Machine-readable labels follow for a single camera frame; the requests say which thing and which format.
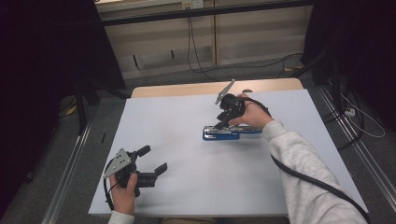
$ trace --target white sleeve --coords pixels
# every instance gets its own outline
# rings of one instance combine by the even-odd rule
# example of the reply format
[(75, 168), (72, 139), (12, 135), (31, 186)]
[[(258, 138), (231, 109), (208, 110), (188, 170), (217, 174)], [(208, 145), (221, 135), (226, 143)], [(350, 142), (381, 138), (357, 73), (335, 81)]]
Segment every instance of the white sleeve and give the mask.
[(111, 212), (111, 218), (108, 224), (132, 224), (134, 223), (134, 216), (126, 215), (116, 211)]
[[(287, 132), (280, 121), (269, 122), (262, 130), (271, 154), (290, 169), (311, 176), (336, 189), (336, 177), (315, 149), (298, 133)], [(366, 223), (351, 203), (329, 191), (281, 172), (290, 223)]]

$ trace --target table surface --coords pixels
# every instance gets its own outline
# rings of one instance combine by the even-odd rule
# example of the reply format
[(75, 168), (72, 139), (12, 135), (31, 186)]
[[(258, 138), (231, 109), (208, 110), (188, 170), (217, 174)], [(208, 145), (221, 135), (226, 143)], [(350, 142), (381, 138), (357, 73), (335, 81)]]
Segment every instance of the table surface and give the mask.
[[(365, 208), (312, 99), (306, 90), (301, 90), (301, 83), (293, 87), (299, 90), (267, 91), (279, 90), (276, 86), (284, 90), (281, 83), (291, 80), (299, 83), (298, 79), (235, 82), (231, 93), (238, 93), (242, 89), (255, 91), (249, 96), (268, 106), (274, 118), (282, 120), (288, 130), (304, 136), (318, 150), (319, 156), (335, 174), (340, 185)], [(207, 87), (214, 84), (218, 85), (218, 89), (214, 88), (212, 93), (205, 94), (198, 90), (201, 85)], [(180, 91), (174, 90), (174, 86), (138, 88), (134, 94), (138, 93), (142, 97), (134, 95), (127, 101), (107, 161), (121, 147), (134, 151), (150, 145), (150, 153), (136, 162), (138, 170), (152, 172), (164, 162), (168, 162), (169, 167), (159, 176), (155, 188), (141, 189), (141, 195), (135, 202), (137, 216), (241, 217), (287, 214), (280, 173), (271, 160), (268, 143), (261, 134), (245, 134), (237, 141), (208, 142), (202, 139), (203, 126), (217, 123), (216, 116), (220, 110), (214, 101), (218, 91), (228, 82), (214, 84), (178, 86), (188, 87), (188, 90), (192, 86), (197, 87), (200, 93), (188, 96), (175, 96)], [(152, 92), (143, 94), (149, 89), (168, 95), (156, 96)], [(290, 110), (299, 119), (292, 118)], [(105, 200), (103, 187), (99, 186), (89, 213), (108, 216), (110, 211)]]
[[(155, 96), (182, 96), (219, 93), (231, 82), (209, 82), (197, 84), (181, 84), (168, 86), (138, 87), (132, 92), (133, 98)], [(303, 85), (297, 78), (279, 78), (235, 81), (230, 92), (242, 92), (249, 89), (256, 91), (291, 91), (301, 90)]]

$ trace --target hand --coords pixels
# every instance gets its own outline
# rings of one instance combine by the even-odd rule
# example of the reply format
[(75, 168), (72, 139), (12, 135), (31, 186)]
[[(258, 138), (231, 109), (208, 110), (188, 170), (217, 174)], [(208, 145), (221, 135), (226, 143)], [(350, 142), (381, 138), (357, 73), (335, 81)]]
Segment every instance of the hand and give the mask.
[[(245, 93), (237, 95), (238, 97), (248, 97)], [(273, 119), (265, 111), (253, 102), (245, 101), (245, 114), (239, 118), (231, 119), (230, 125), (245, 123), (249, 126), (263, 129), (264, 126)]]
[(115, 175), (110, 176), (110, 186), (114, 186), (111, 190), (113, 196), (114, 210), (119, 213), (134, 215), (134, 187), (137, 183), (137, 174), (131, 174), (128, 180), (128, 185), (123, 189), (117, 184)]

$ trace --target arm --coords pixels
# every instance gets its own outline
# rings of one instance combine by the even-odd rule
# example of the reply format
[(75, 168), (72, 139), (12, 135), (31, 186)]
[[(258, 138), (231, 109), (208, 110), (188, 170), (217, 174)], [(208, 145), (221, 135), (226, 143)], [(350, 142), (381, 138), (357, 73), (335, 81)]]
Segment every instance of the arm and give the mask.
[(132, 224), (134, 223), (134, 187), (137, 183), (137, 174), (129, 177), (125, 189), (117, 185), (114, 175), (110, 176), (111, 195), (114, 201), (114, 211), (111, 212), (109, 224)]
[[(230, 120), (230, 124), (246, 123), (262, 128), (276, 159), (292, 170), (342, 190), (335, 176), (305, 139), (298, 133), (287, 132), (280, 121), (262, 112), (259, 106), (246, 102), (244, 116)], [(291, 223), (366, 223), (352, 204), (327, 190), (284, 172), (281, 172), (281, 178)]]

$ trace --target wall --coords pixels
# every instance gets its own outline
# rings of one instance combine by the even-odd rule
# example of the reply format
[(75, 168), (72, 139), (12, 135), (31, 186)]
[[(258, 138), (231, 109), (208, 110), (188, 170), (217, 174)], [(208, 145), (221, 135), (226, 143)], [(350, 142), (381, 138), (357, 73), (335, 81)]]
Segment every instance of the wall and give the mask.
[[(103, 19), (181, 10), (182, 2), (111, 1), (96, 4)], [(204, 6), (224, 7), (260, 2), (265, 1), (206, 0)], [(203, 61), (202, 66), (281, 58), (302, 52), (310, 12), (311, 7), (294, 7), (192, 18), (194, 42), (200, 61)], [(189, 69), (185, 63), (189, 48), (187, 19), (109, 26), (106, 32), (124, 78), (157, 74), (163, 72), (155, 69), (161, 66), (173, 67), (166, 72)], [(183, 62), (170, 62), (171, 50)], [(132, 55), (137, 58), (139, 67), (134, 65)], [(163, 65), (150, 67), (149, 64), (153, 63), (149, 63), (149, 55), (150, 58), (157, 58), (155, 63), (161, 63), (158, 57), (164, 57)], [(197, 67), (192, 53), (191, 58), (191, 63)]]

